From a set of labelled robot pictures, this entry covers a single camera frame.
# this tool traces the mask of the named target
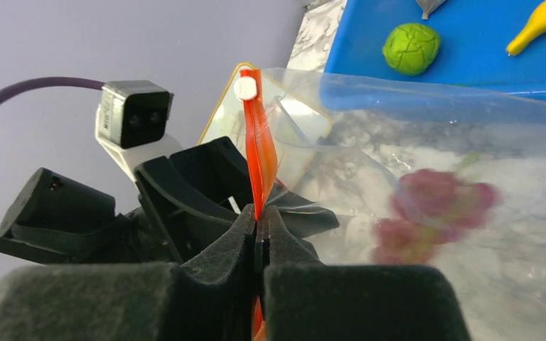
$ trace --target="white marble surface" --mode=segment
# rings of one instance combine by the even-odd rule
[[[317,7],[319,6],[322,6],[322,5],[325,5],[327,4],[328,2],[330,1],[333,1],[333,0],[315,0],[313,2],[311,2],[307,7],[306,7],[306,10],[307,11],[310,11],[312,9],[316,9]]]
[[[332,0],[305,14],[289,69],[323,71],[345,4],[346,0]]]
[[[305,15],[289,69],[325,68],[345,4],[346,0],[333,0]],[[484,109],[510,110],[492,103],[480,108]],[[477,172],[481,180],[500,188],[503,205],[466,242],[447,246],[435,265],[454,285],[474,340],[546,340],[546,126],[409,123],[372,111],[344,112],[342,117],[329,141],[360,148],[395,175],[420,168],[449,170],[467,152],[483,154],[485,161]],[[313,167],[317,170],[313,178],[327,177],[327,183],[335,183],[334,197],[359,193],[365,198],[375,192],[363,201],[383,205],[379,203],[383,195],[377,192],[387,184],[371,174],[359,178],[362,166],[333,158]],[[322,185],[316,186],[321,192]],[[355,215],[346,233],[314,240],[318,250],[325,248],[329,262],[367,261],[375,243],[368,236],[371,217]]]

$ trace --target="gray wall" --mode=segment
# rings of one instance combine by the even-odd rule
[[[303,14],[294,1],[0,0],[0,88],[53,75],[148,79],[175,92],[168,132],[191,146],[236,64],[285,66]],[[138,205],[93,139],[99,95],[40,90],[0,107],[0,221],[41,166],[115,196],[118,210]],[[22,264],[0,254],[0,278]]]

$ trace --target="white mount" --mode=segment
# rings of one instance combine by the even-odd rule
[[[181,144],[172,136],[164,134],[162,139],[128,149],[122,149],[117,144],[100,135],[100,107],[97,107],[95,114],[95,139],[116,162],[116,164],[127,174],[133,183],[135,183],[135,168],[143,162],[159,158],[160,156],[170,156],[183,150]]]

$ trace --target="grapes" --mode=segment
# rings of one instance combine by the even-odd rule
[[[397,218],[379,220],[373,233],[376,264],[426,264],[438,248],[458,242],[484,225],[488,211],[499,203],[488,183],[469,183],[452,172],[421,169],[402,176],[390,197]]]

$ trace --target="white plastic clip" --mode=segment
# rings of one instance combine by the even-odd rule
[[[235,98],[240,102],[250,101],[258,95],[256,80],[250,76],[242,76],[233,84]]]

